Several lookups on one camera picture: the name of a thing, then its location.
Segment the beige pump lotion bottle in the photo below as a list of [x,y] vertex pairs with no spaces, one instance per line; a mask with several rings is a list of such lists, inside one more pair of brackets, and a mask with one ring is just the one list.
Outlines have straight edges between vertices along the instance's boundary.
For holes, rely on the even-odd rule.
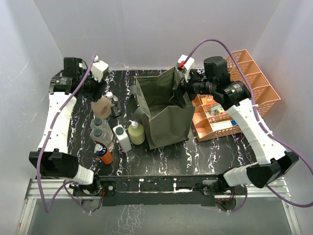
[[107,119],[112,113],[110,102],[105,96],[102,96],[95,102],[91,102],[91,109],[94,116],[100,119]]

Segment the white rectangular bottle black cap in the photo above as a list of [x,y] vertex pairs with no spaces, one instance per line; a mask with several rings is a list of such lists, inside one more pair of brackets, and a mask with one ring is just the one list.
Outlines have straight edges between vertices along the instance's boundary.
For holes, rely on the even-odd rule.
[[120,147],[122,148],[122,151],[125,153],[131,151],[132,146],[130,143],[130,139],[128,137],[127,132],[123,128],[123,126],[121,124],[115,126],[113,128],[113,132],[117,138],[117,141],[118,141]]

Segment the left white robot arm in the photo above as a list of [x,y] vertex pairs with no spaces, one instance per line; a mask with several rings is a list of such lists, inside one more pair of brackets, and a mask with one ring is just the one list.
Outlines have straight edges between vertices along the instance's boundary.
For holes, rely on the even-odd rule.
[[90,195],[100,192],[101,183],[94,179],[92,170],[81,166],[78,158],[68,153],[67,136],[77,96],[100,104],[108,70],[108,64],[98,56],[94,56],[90,65],[80,58],[64,58],[63,70],[50,81],[49,110],[42,140],[38,149],[29,153],[30,162],[41,176],[77,182]]

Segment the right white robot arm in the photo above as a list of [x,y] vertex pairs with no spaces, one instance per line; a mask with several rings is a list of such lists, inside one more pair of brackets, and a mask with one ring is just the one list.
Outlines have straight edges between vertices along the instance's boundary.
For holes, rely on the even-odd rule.
[[299,160],[293,151],[287,151],[278,141],[273,140],[252,103],[251,93],[241,81],[231,81],[227,61],[221,56],[206,58],[204,75],[194,69],[194,59],[182,55],[176,68],[179,80],[173,86],[170,102],[185,108],[187,101],[197,94],[212,95],[223,109],[237,123],[251,145],[256,163],[232,168],[218,176],[216,185],[223,194],[230,194],[238,185],[253,184],[263,188],[285,175]]

